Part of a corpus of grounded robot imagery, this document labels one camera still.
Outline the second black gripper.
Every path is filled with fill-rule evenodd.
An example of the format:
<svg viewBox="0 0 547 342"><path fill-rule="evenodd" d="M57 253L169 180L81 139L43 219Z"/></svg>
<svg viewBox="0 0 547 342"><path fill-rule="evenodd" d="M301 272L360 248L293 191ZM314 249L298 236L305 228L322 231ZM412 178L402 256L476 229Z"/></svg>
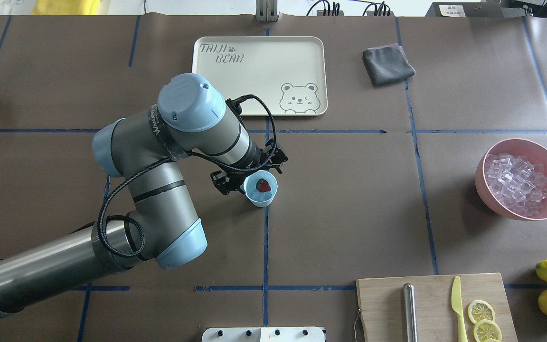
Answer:
<svg viewBox="0 0 547 342"><path fill-rule="evenodd" d="M252 141L246 154L238 162L230 167L222 165L219 171L211 173L211 182L222 195L228 195L231 192L244 193L241 186L247 177L259 170L268 171L272 168L282 174L282 165L288 160L284 150L279 145L275 145L273 140L267 141L264 149Z"/></svg>

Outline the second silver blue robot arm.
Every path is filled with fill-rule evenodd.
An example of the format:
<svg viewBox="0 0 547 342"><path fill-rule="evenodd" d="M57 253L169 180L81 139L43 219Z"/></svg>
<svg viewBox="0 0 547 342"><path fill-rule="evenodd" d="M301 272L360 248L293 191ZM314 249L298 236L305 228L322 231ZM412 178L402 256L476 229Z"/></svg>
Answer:
<svg viewBox="0 0 547 342"><path fill-rule="evenodd" d="M198 157L220 170L222 194L239 191L260 170L281 171L288 158L276 136L258 147L241 119L241 103L224 99L204 76L174 76L144 113L121 118L93 138L93 155L113 189L97 219L54 242L0 259L0 320L50 297L155 259L182 266L207 247L178 162Z"/></svg>

